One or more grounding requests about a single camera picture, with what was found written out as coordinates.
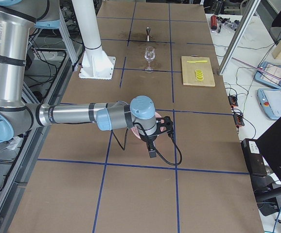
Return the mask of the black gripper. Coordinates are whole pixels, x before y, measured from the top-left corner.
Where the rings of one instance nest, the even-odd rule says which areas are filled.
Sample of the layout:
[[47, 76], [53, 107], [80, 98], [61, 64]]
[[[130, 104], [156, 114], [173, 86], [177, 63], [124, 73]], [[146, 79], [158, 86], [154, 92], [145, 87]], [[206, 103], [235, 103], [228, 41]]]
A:
[[142, 141], [144, 141], [146, 143], [149, 157], [156, 158], [157, 153], [156, 153], [156, 147], [155, 147], [155, 140], [157, 139], [157, 136], [140, 135], [140, 138]]

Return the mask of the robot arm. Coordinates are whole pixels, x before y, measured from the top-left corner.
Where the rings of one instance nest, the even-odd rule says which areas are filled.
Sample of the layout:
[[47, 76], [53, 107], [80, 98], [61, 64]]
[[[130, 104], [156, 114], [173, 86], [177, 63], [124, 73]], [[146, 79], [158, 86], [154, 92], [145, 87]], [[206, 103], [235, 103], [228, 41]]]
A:
[[160, 126], [154, 103], [147, 96], [138, 96], [129, 104], [48, 105], [22, 101], [30, 29], [58, 28], [59, 18], [56, 0], [0, 0], [0, 143], [52, 124], [95, 123], [102, 131], [137, 127], [154, 158]]

